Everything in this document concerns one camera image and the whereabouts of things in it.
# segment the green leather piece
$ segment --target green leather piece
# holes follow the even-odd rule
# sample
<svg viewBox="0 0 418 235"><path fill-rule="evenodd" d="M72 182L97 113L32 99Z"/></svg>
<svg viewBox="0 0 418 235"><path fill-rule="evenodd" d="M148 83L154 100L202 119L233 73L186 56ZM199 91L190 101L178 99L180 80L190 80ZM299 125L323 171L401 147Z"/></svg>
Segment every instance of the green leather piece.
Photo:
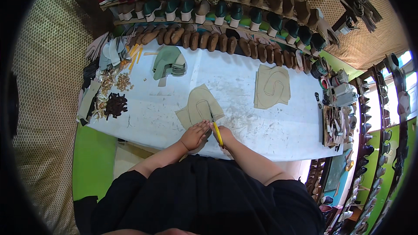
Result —
<svg viewBox="0 0 418 235"><path fill-rule="evenodd" d="M311 46L315 46L315 49L321 51L325 47L325 39L319 33L314 33L311 38Z"/></svg>
<svg viewBox="0 0 418 235"><path fill-rule="evenodd" d="M285 30L291 37L298 38L299 25L295 20L289 19L285 24Z"/></svg>
<svg viewBox="0 0 418 235"><path fill-rule="evenodd" d="M263 18L263 11L261 10L261 8L253 7L249 11L249 17L251 18L251 21L253 21L254 23L260 24Z"/></svg>
<svg viewBox="0 0 418 235"><path fill-rule="evenodd" d="M311 29L307 26L299 27L298 36L304 45L309 45L312 38Z"/></svg>
<svg viewBox="0 0 418 235"><path fill-rule="evenodd" d="M282 30L283 19L281 16L274 12L269 12L267 14L267 21L270 23L270 26L277 31Z"/></svg>
<svg viewBox="0 0 418 235"><path fill-rule="evenodd" d="M174 76L182 76L185 72L185 64L180 59L181 52L176 46L165 46L158 52L154 61L154 80L159 80L166 76L166 74L173 74Z"/></svg>
<svg viewBox="0 0 418 235"><path fill-rule="evenodd" d="M181 6L181 12L189 13L194 8L194 0L184 0Z"/></svg>
<svg viewBox="0 0 418 235"><path fill-rule="evenodd" d="M180 0L168 0L167 6L165 6L165 12L172 13L175 11L176 8L180 6Z"/></svg>
<svg viewBox="0 0 418 235"><path fill-rule="evenodd" d="M241 20L243 17L243 6L239 3L233 3L230 9L231 17L235 20Z"/></svg>
<svg viewBox="0 0 418 235"><path fill-rule="evenodd" d="M160 6L161 2L159 0L148 0L142 7L142 14L149 15Z"/></svg>
<svg viewBox="0 0 418 235"><path fill-rule="evenodd" d="M225 17L227 15L227 3L224 0L220 0L216 5L215 16L216 17Z"/></svg>

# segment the yellow strip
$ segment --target yellow strip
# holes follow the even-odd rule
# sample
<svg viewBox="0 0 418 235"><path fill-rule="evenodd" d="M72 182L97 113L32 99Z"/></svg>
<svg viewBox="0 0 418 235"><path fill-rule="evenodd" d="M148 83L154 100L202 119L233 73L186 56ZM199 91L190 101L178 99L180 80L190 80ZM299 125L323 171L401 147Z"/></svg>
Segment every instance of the yellow strip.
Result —
<svg viewBox="0 0 418 235"><path fill-rule="evenodd" d="M142 50L143 50L143 48L141 47L140 49L139 49L139 57L138 57L138 59L136 60L136 63L138 64L138 62L139 62L139 58L141 57L141 53L142 53Z"/></svg>

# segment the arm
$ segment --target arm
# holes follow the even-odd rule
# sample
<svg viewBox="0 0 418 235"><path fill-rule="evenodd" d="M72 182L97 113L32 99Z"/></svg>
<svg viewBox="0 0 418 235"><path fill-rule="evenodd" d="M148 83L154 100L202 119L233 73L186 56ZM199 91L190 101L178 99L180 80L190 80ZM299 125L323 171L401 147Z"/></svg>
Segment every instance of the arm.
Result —
<svg viewBox="0 0 418 235"><path fill-rule="evenodd" d="M134 165L129 171L138 171L148 178L155 169L178 162L187 152L198 148L206 137L205 133L208 129L208 120L195 124L183 134L178 142Z"/></svg>
<svg viewBox="0 0 418 235"><path fill-rule="evenodd" d="M213 124L210 124L214 136L216 137ZM263 155L256 153L244 144L241 144L233 136L231 130L224 126L219 126L224 148L233 156L242 170L252 178L258 180L264 185L269 185L275 180L293 180L293 177L287 174L279 166Z"/></svg>

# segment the beige paper template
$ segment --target beige paper template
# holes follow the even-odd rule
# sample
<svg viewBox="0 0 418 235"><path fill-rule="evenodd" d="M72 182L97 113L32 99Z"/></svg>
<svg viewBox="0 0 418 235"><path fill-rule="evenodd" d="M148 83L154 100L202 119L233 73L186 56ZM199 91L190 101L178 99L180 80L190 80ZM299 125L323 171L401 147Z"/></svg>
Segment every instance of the beige paper template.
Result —
<svg viewBox="0 0 418 235"><path fill-rule="evenodd" d="M205 84L194 88L189 94L186 107L175 111L181 125L187 130L203 119L211 120L209 106L212 109L215 120L224 117L224 111L211 94Z"/></svg>
<svg viewBox="0 0 418 235"><path fill-rule="evenodd" d="M254 108L268 109L276 103L287 105L289 99L288 71L280 66L260 65L255 79Z"/></svg>

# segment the green shoe upper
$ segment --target green shoe upper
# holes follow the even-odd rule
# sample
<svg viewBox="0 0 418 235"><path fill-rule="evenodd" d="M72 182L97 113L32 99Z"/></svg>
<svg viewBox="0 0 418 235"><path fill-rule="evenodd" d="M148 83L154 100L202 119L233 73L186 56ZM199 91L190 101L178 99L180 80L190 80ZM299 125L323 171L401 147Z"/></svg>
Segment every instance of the green shoe upper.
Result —
<svg viewBox="0 0 418 235"><path fill-rule="evenodd" d="M231 18L241 20L243 17L243 6L240 3L233 3L230 9Z"/></svg>
<svg viewBox="0 0 418 235"><path fill-rule="evenodd" d="M314 46L317 51L321 51L325 47L325 39L319 33L314 33L311 38L311 46Z"/></svg>
<svg viewBox="0 0 418 235"><path fill-rule="evenodd" d="M180 6L180 0L168 0L167 5L165 6L166 13L172 13Z"/></svg>
<svg viewBox="0 0 418 235"><path fill-rule="evenodd" d="M312 38L311 29L309 29L307 26L301 26L298 31L298 36L302 43L308 46Z"/></svg>
<svg viewBox="0 0 418 235"><path fill-rule="evenodd" d="M256 24L261 24L261 19L263 17L263 11L261 8L253 7L249 11L249 17L251 18L251 21L253 21Z"/></svg>
<svg viewBox="0 0 418 235"><path fill-rule="evenodd" d="M184 0L183 5L181 6L181 12L189 13L194 8L194 0Z"/></svg>
<svg viewBox="0 0 418 235"><path fill-rule="evenodd" d="M142 14L149 15L160 6L161 2L159 0L148 0L142 7Z"/></svg>
<svg viewBox="0 0 418 235"><path fill-rule="evenodd" d="M269 12L267 14L267 21L270 23L270 26L277 31L282 30L283 19L281 16L274 12Z"/></svg>
<svg viewBox="0 0 418 235"><path fill-rule="evenodd" d="M299 25L295 20L289 19L285 24L285 30L290 34L291 37L297 38Z"/></svg>
<svg viewBox="0 0 418 235"><path fill-rule="evenodd" d="M215 16L216 17L225 17L227 15L227 3L224 0L220 0L216 5Z"/></svg>

